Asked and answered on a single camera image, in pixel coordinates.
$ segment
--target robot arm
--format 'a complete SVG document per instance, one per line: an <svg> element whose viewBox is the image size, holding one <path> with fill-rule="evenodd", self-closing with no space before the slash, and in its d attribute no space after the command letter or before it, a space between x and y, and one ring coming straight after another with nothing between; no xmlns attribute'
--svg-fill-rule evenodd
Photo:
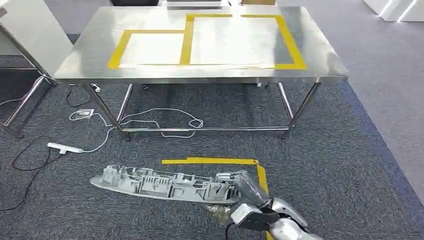
<svg viewBox="0 0 424 240"><path fill-rule="evenodd" d="M231 214L238 228L269 231L275 240L323 240L308 232L308 223L290 204L270 197L246 171L218 173L216 178L233 180L249 203L243 203Z"/></svg>

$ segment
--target gray floor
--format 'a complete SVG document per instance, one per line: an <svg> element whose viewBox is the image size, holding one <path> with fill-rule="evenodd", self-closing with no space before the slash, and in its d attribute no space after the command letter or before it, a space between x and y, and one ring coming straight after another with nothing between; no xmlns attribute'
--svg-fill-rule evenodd
<svg viewBox="0 0 424 240"><path fill-rule="evenodd" d="M349 80L360 102L396 157L418 196L423 198L419 145L424 130L419 89L422 76L423 27L419 23L386 23L361 1L285 1L304 5L344 60ZM2 73L0 102L20 97L35 75ZM13 90L17 80L28 84ZM122 86L102 86L102 96L117 111L125 94ZM305 89L289 84L296 103ZM13 157L30 140L48 135L59 143L91 149L103 140L98 119L67 120L74 109L64 100L68 88L59 86L35 108L37 98L16 123L27 138L0 138L0 208L22 197L31 174L10 168ZM86 96L77 91L75 102ZM205 126L274 124L283 114L275 88L251 85L155 86L134 91L129 112L171 106L189 110ZM271 194L292 203L304 214L311 229L325 239L422 239L423 206L387 151L380 134L348 85L322 89L314 107L299 124L293 138L272 134L199 134L192 139L163 139L136 135L121 142L116 135L98 152L67 155L36 180L29 200L14 212L0 213L2 239L219 239L225 226L201 204L155 201L107 192L88 184L106 164L124 162L193 174L213 175L234 166L163 166L161 159L189 156L256 158L267 170ZM2 106L9 113L13 105ZM185 123L178 115L157 113L164 126ZM45 141L36 146L41 149ZM22 156L33 167L45 152ZM263 234L237 230L231 239L265 239Z"/></svg>
<svg viewBox="0 0 424 240"><path fill-rule="evenodd" d="M34 74L2 75L10 85ZM101 86L101 96L117 112L125 86ZM306 94L306 85L287 84L293 106ZM55 142L85 149L97 146L105 136L99 119L67 120L75 109L65 102L68 86L51 89L36 108L28 108L16 123L26 122L25 140L2 133L0 138L0 206L15 204L23 195L31 173L11 169L11 161L31 140L46 135ZM422 216L410 207L414 196L400 193L388 174L389 159L363 131L355 111L340 85L323 87L294 136L283 140L276 134L198 134L191 139L162 138L158 134L135 134L122 142L113 134L101 150L90 154L67 154L44 170L31 188L28 201L15 211L0 212L1 239L221 239L225 225L202 204L153 200L96 188L90 177L111 163L151 167L213 176L217 171L249 166L161 165L162 159L193 156L255 158L266 168L270 193L292 203L309 221L311 230L325 239L421 239ZM19 96L4 90L1 99ZM71 102L87 99L79 89ZM205 126L276 125L284 110L275 86L254 85L154 85L133 92L128 113L153 107L189 110ZM180 114L158 112L145 116L164 126L185 126ZM23 154L19 165L41 163L46 140ZM234 230L231 239L265 239L260 232Z"/></svg>
<svg viewBox="0 0 424 240"><path fill-rule="evenodd" d="M45 0L79 34L108 0ZM351 71L355 93L424 202L424 23L384 22L362 0L278 0L305 6Z"/></svg>

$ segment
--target white cable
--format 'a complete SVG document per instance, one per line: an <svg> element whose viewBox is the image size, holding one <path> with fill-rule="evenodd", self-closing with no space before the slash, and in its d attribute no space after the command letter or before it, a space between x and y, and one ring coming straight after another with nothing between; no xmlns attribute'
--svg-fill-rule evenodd
<svg viewBox="0 0 424 240"><path fill-rule="evenodd" d="M0 103L0 106L1 106L1 105L3 105L3 104L10 103L10 102L21 101L21 100L23 100L24 98L25 98L25 96L23 96L23 97L21 97L21 98L19 98L19 99L11 99L11 100L7 100L7 101L4 101L4 102Z"/></svg>
<svg viewBox="0 0 424 240"><path fill-rule="evenodd" d="M112 128L110 128L109 130L107 130L107 132L106 132L106 138L104 139L104 141L98 146L98 147L96 147L96 148L94 148L93 150L84 150L84 151L82 151L83 153L92 153L92 152L95 152L95 151L97 151L97 150L99 150L101 147L103 147L105 144L106 144L106 142L108 141L108 138L109 138L109 133L113 130L113 129L115 129L115 127L112 127Z"/></svg>
<svg viewBox="0 0 424 240"><path fill-rule="evenodd" d="M76 113L78 113L79 111L76 111L76 112L74 112L74 113L72 113L71 115L69 115L69 120L71 120L71 121L78 121L78 120L82 120L82 119L89 119L89 118L91 118L92 116L94 116L94 115L97 115L97 116L99 116L100 117L100 119L103 121L103 123L104 123L104 126L105 127L111 127L112 126L112 124L108 124L107 122L106 122L106 120L105 120L105 118L103 118L103 116L102 115L100 115L99 113L93 113L92 115L87 115L87 116L83 116L83 117L81 117L81 118L72 118L72 116L73 115L75 115ZM112 128L110 128L109 130L107 130L107 132L106 132L106 138L104 139L104 141L98 146L98 147L96 147L96 148L94 148L93 150L83 150L82 152L83 153L92 153L92 152L95 152L95 151L97 151L97 150L99 150L101 147L103 147L105 144L106 144L106 142L108 141L108 139L109 139L109 134L111 133L111 131L114 129L115 127L112 127Z"/></svg>
<svg viewBox="0 0 424 240"><path fill-rule="evenodd" d="M71 115L69 115L69 120L71 120L71 121L78 121L78 120L82 120L82 119L89 119L92 116L97 115L97 116L99 116L101 118L101 120L103 121L105 127L112 127L112 124L108 124L106 122L106 120L103 118L103 116L100 115L99 113L93 113L92 115L87 115L87 116L83 116L83 117L80 117L80 118L72 118L72 116L75 115L75 114L77 114L78 112L79 111L76 111L76 112L72 113Z"/></svg>
<svg viewBox="0 0 424 240"><path fill-rule="evenodd" d="M136 113L136 114L130 114L130 115L124 116L124 117L122 118L122 120L124 120L124 119L126 119L126 118L129 118L129 117L134 117L134 116L138 116L138 115L146 114L146 113L148 113L148 112L156 111L156 110L177 111L177 112L180 112L180 113L186 114L186 115L188 115L188 116L190 116L190 117L192 117L192 118L193 118L192 120L190 120L190 121L188 122L188 125L190 125L190 126L191 126L191 127L193 127L193 128L196 128L196 129L200 129L200 128L202 128L202 127L203 127L203 120L202 120L202 119L196 118L195 116L191 115L190 113L188 113L188 112L186 112L186 111L183 111L183 110L181 110L181 109L177 109L177 108L152 108L152 109L149 109L149 110L146 110L146 111L142 111L142 112L139 112L139 113ZM193 122L195 122L195 121L199 123L197 126L196 126L196 125L193 125ZM129 124L129 123L131 123L131 122L139 122L139 123L155 123L158 129L160 129L160 128L161 128L161 126L159 126L159 123L158 123L157 121L153 121L153 120L129 120L129 121L126 121L126 122L124 122L124 123L121 123L121 125L126 125L126 124ZM194 131L194 132L193 132L190 136L165 135L163 132L160 132L160 134L161 134L161 135L162 135L162 137L164 137L164 138L180 138L180 139L189 139L189 138L193 137L193 136L196 134L196 132Z"/></svg>
<svg viewBox="0 0 424 240"><path fill-rule="evenodd" d="M127 116L124 116L123 118L122 118L122 120L124 120L124 119L126 119L126 118L129 118L129 117L134 117L134 116L138 116L138 115L142 115L142 114L146 114L146 113L148 113L148 112L151 112L151 111L156 111L156 110L169 110L169 111L177 111L177 112L180 112L180 113L183 113L183 114L186 114L186 115L188 115L188 116L190 116L190 117L192 117L193 119L192 120L190 120L189 122L188 122L188 125L190 125L191 127L193 127L193 128L196 128L196 129L200 129L200 128L202 128L203 127L203 120L202 119L199 119L199 118L196 118L196 117L194 117L193 115L191 115L190 113L188 113L188 112L186 112L186 111L183 111L183 110L180 110L180 109L177 109L177 108L152 108L152 109L149 109L149 110L147 110L147 111L143 111L143 112L139 112L139 113L136 113L136 114L131 114L131 115L127 115ZM87 115L87 116L83 116L83 117L80 117L80 118L72 118L75 114L77 114L79 111L76 111L76 112L74 112L74 113L72 113L71 115L69 115L69 120L71 120L71 121L78 121L78 120L82 120L82 119L89 119L89 118L91 118L92 116L94 116L94 115L97 115L97 116L99 116L100 117L100 119L103 121L103 123L104 123L104 126L105 127L112 127L112 124L108 124L107 122L106 122L106 120L105 120L105 118L102 116L102 115L100 115L99 113L93 113L92 115ZM137 122L137 123L154 123L154 124L156 124L156 126L157 126L157 128L158 129L160 129L161 128L161 126L159 125L159 123L157 122L157 121L154 121L154 120L134 120L134 119L131 119L131 120L128 120L128 121L126 121L126 122L124 122L124 123L121 123L120 125L127 125L127 124L129 124L129 123L132 123L132 122ZM93 150L83 150L82 152L83 153L92 153L92 152L95 152L95 151L97 151L97 150L99 150L101 147L103 147L105 144L106 144L106 142L108 141L108 139L109 139L109 135L110 135L110 133L111 133L111 131L113 130L113 129L115 129L116 127L112 127L112 128L110 128L109 130L107 130L107 132L106 132L106 138L104 139L104 141L98 146L98 147L96 147L96 148L94 148ZM164 138L181 138L181 139L189 139L189 138L191 138L191 137L193 137L195 134L196 134L196 132L193 132L190 136L178 136L178 135L165 135L163 132L160 132L160 134L162 135L162 137L164 137Z"/></svg>

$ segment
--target metal table frame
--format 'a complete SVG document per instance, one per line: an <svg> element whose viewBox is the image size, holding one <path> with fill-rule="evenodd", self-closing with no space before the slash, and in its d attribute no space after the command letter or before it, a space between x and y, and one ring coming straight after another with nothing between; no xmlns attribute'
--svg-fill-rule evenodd
<svg viewBox="0 0 424 240"><path fill-rule="evenodd" d="M13 111L11 116L4 122L0 122L0 129L11 134L15 138L24 138L24 135L11 128L12 122L16 119L18 114L27 104L28 100L34 94L34 92L41 86L43 81L46 81L48 84L54 86L56 81L52 76L41 66L41 64L16 40L13 35L0 23L0 32L3 33L6 38L20 51L22 56L33 66L33 68L13 68L13 67L2 67L1 70L37 70L40 74L40 77L37 78L32 85L31 89L25 94L24 98L20 101L19 105Z"/></svg>
<svg viewBox="0 0 424 240"><path fill-rule="evenodd" d="M290 132L295 127L295 124L299 121L302 114L305 111L306 106L311 102L314 94L317 92L318 88L321 86L319 78L316 79L316 82L312 85L309 92L306 94L302 103L298 107L297 111L293 113L292 108L290 107L289 100L284 91L283 84L281 82L277 83L279 93L281 95L282 102L284 104L285 112L289 119L287 126L243 126L243 127L202 127L202 128L122 128L120 125L122 123L122 118L124 117L125 110L127 108L128 100L130 99L131 93L134 88L134 84L130 84L126 91L125 97L123 98L122 105L120 107L117 117L114 117L112 112L106 106L105 102L100 98L97 92L89 85L82 84L85 91L90 95L92 101L97 104L97 106L103 111L106 115L109 122L118 130L119 135L124 139L129 139L129 133L133 132L212 132L212 131L279 131L282 133L282 137L287 139L290 135Z"/></svg>
<svg viewBox="0 0 424 240"><path fill-rule="evenodd" d="M257 61L249 59L247 55L245 56L247 59L239 62L231 59L227 62L220 62L218 58L213 58L211 61L202 59L202 56L205 58L214 56L214 46L221 44L229 48L231 46L225 45L226 43L235 43L240 40L237 34L229 34L229 39L220 41L221 38L207 37L196 30L196 26L204 27L209 29L208 34L210 34L210 31L218 31L217 29L221 31L221 27L228 24L225 21L209 24L216 20L214 18L225 18L241 24L248 23L254 18L262 19L261 24L265 34L252 36L256 36L264 43L269 42L268 38L272 38L275 39L273 40L275 43L270 43L269 46L260 44L259 47L264 50L256 51L251 58L263 58L264 61L261 63L269 63L271 66L257 65ZM195 19L199 21L199 25L194 24ZM247 24L245 27L249 29L254 26ZM290 31L290 28L298 28L298 30ZM223 30L225 31L220 34L235 31L231 27L224 27ZM194 33L200 34L198 38L194 37ZM177 43L176 46L181 45L181 49L171 52L164 62L149 62L149 59L143 59L133 66L128 64L131 63L133 56L125 57L124 54L127 45L130 48L146 45L137 38L133 38L134 41L130 43L131 34L178 34L182 42ZM108 39L108 44L98 47L98 43L105 39ZM206 43L197 46L196 41L206 41ZM192 46L197 46L197 50L193 50ZM151 52L148 49L144 51L146 51L144 56L155 54L154 49ZM244 66L244 63L252 63L253 66ZM288 138L317 89L322 84L346 80L347 73L340 58L304 7L240 6L211 9L102 7L87 24L78 42L54 77L60 83L81 84L123 138L128 138L129 133L132 132L214 131L276 131L280 132L283 138ZM291 79L313 84L297 110L292 110L283 87L283 84ZM278 126L202 128L129 128L121 125L134 84L235 83L277 84L288 123ZM112 114L90 84L129 84L117 115Z"/></svg>

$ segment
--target table leg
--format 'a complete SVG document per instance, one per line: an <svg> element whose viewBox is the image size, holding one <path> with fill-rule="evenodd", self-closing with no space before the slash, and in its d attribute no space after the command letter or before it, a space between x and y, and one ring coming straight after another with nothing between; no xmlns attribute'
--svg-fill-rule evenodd
<svg viewBox="0 0 424 240"><path fill-rule="evenodd" d="M292 108L290 107L289 100L287 99L286 92L284 91L283 84L281 82L277 83L279 94L281 95L282 102L284 103L285 112L287 113L288 120L293 119Z"/></svg>
<svg viewBox="0 0 424 240"><path fill-rule="evenodd" d="M1 122L0 122L0 129L4 130L5 132L9 133L10 135L12 135L15 138L18 138L18 139L23 139L24 138L24 135L23 134L21 134L20 132L15 131L13 129L11 129L10 126L6 126L6 125L4 125Z"/></svg>
<svg viewBox="0 0 424 240"><path fill-rule="evenodd" d="M128 100L130 99L131 92L133 91L134 84L130 84L128 86L128 89L126 90L125 97L123 98L122 105L120 107L118 117L116 118L116 121L118 123L121 123L122 118L124 117L125 108L127 108Z"/></svg>
<svg viewBox="0 0 424 240"><path fill-rule="evenodd" d="M299 108L297 109L297 111L294 114L293 118L290 120L290 123L288 124L288 130L286 130L282 134L282 137L283 138L287 139L289 137L290 132L295 127L296 122L300 119L300 117L302 116L303 112L305 111L306 105L311 102L313 95L315 94L315 92L317 91L317 89L320 87L320 85L321 85L320 82L315 82L313 84L313 86L310 88L310 90L307 93L306 97L303 99L302 104L299 106Z"/></svg>
<svg viewBox="0 0 424 240"><path fill-rule="evenodd" d="M122 130L122 127L119 125L114 115L111 113L99 95L97 95L97 92L92 88L92 86L90 84L82 84L82 87L85 89L85 91L87 91L88 95L90 95L92 101L97 104L104 115L106 115L109 122L118 130L119 135L125 140L129 139L130 136L128 132L124 132Z"/></svg>

